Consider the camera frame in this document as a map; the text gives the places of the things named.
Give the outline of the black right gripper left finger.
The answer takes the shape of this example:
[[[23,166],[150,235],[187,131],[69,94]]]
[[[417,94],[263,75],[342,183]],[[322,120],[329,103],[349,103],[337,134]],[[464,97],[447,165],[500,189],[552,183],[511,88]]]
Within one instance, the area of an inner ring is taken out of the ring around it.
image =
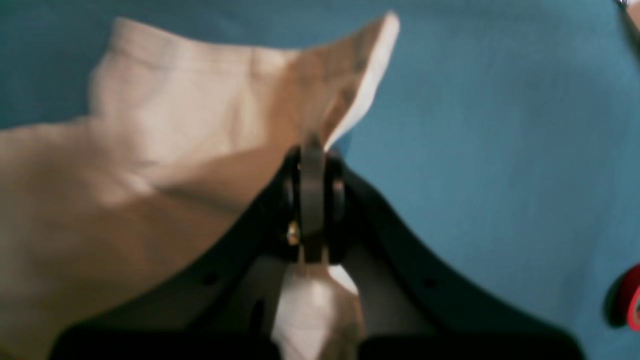
[[[52,360],[278,360],[262,334],[266,303],[245,310],[241,330],[217,329],[229,299],[262,253],[318,264],[327,259],[326,153],[308,139],[286,155],[272,182],[213,248],[178,275],[65,331]]]

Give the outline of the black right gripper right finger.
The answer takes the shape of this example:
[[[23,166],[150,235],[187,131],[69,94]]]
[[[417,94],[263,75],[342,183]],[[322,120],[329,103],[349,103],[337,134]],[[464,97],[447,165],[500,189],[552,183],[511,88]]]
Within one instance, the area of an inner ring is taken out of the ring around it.
[[[583,360],[562,330],[474,284],[425,246],[339,152],[325,160],[326,244],[358,288],[360,360]]]

